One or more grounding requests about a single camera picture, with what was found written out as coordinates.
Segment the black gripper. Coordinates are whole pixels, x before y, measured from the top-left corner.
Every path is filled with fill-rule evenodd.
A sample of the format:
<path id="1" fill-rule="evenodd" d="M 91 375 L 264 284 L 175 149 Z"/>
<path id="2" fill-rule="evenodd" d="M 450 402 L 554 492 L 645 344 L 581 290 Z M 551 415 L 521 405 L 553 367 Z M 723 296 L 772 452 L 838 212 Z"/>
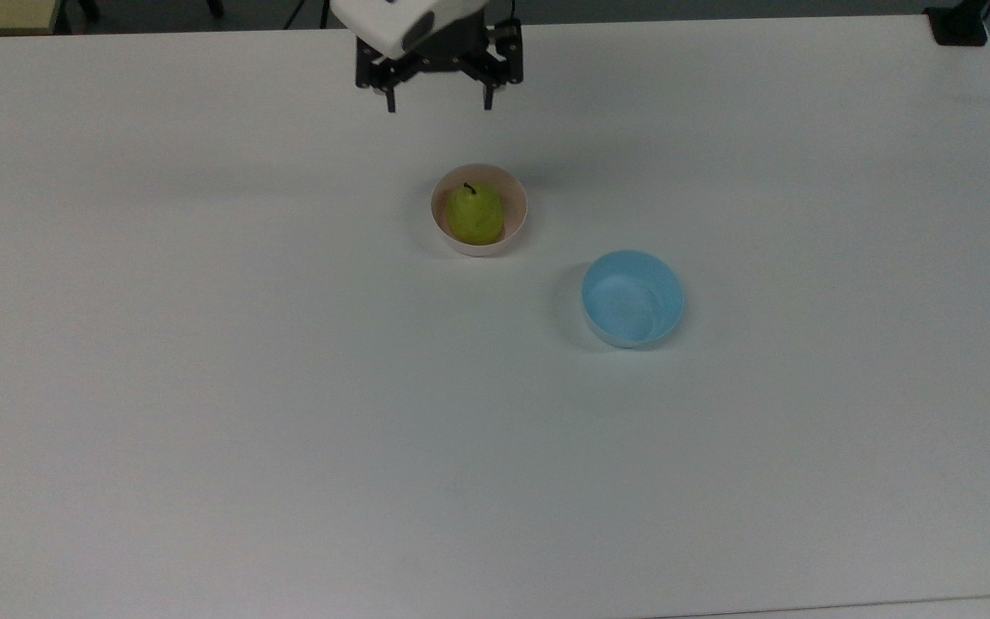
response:
<path id="1" fill-rule="evenodd" d="M 395 88 L 420 73 L 462 73 L 483 83 L 483 109 L 492 110 L 498 88 L 525 81 L 523 24 L 507 17 L 494 25 L 484 17 L 462 17 L 431 33 L 400 58 L 374 51 L 357 40 L 355 86 L 381 91 L 389 113 L 396 113 Z"/>

